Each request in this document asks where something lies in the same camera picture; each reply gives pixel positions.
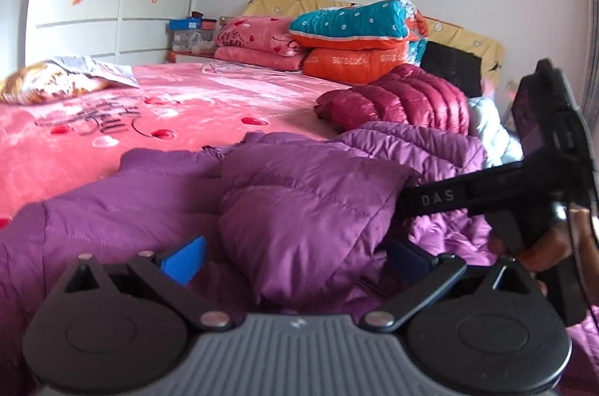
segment yellow fabric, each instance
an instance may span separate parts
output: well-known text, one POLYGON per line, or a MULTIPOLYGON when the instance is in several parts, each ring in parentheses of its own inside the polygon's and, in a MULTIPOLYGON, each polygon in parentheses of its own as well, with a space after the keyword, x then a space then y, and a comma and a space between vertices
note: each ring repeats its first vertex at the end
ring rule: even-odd
MULTIPOLYGON (((243 15, 297 17, 313 10, 347 7, 351 4, 340 0, 251 0, 243 15)), ((481 78, 490 81, 496 88, 499 86, 499 74, 505 56, 505 48, 500 43, 434 18, 427 18, 426 21, 429 41, 478 56, 482 60, 481 78)))

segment black cable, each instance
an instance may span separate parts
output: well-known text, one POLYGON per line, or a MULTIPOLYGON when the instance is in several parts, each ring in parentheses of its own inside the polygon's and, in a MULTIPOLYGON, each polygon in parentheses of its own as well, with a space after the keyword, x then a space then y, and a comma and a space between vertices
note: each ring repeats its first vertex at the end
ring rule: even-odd
MULTIPOLYGON (((570 216, 570 202, 566 202, 565 204, 565 218, 568 223, 568 236, 570 237, 570 243, 572 245, 572 255, 574 256, 574 264, 576 265, 576 276, 578 279, 578 284, 580 284, 580 288, 582 289, 582 293, 585 296, 586 306, 591 312, 591 318, 593 323, 595 324, 595 330, 597 331, 597 335, 599 335, 599 320, 597 320, 597 315, 593 311, 593 303, 591 302, 591 296, 589 296, 589 291, 586 288, 585 277, 582 272, 582 262, 580 261, 580 252, 576 247, 576 242, 574 242, 574 233, 572 232, 572 219, 570 216)), ((595 235, 595 226, 593 225, 593 212, 589 212, 589 218, 591 222, 591 232, 593 237, 595 238, 595 243, 597 243, 597 236, 595 235)))

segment gray ribbed plate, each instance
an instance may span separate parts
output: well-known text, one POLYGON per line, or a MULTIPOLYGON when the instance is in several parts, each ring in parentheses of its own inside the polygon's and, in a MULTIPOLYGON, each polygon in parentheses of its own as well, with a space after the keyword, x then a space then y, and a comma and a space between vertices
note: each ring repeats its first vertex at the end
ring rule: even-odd
MULTIPOLYGON (((62 393, 46 388, 38 396, 62 393)), ((393 335, 349 315, 249 315, 203 335, 161 380, 127 396, 457 396, 422 374, 393 335)))

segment pink bedspread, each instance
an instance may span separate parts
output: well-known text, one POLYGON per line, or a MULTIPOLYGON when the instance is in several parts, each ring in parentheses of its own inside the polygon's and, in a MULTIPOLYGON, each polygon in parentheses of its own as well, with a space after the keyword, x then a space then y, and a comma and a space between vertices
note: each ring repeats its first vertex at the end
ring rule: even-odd
POLYGON ((197 151, 252 130, 335 135, 313 106, 339 84, 209 59, 134 74, 138 90, 0 106, 0 227, 26 203, 112 174, 132 148, 197 151))

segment striped curtain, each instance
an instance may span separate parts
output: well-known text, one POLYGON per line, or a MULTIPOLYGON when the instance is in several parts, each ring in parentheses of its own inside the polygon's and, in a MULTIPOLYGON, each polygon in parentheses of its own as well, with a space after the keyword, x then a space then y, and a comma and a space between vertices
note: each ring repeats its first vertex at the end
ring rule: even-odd
POLYGON ((589 129, 593 131, 599 120, 599 0, 589 0, 589 3, 591 10, 589 58, 581 108, 589 129))

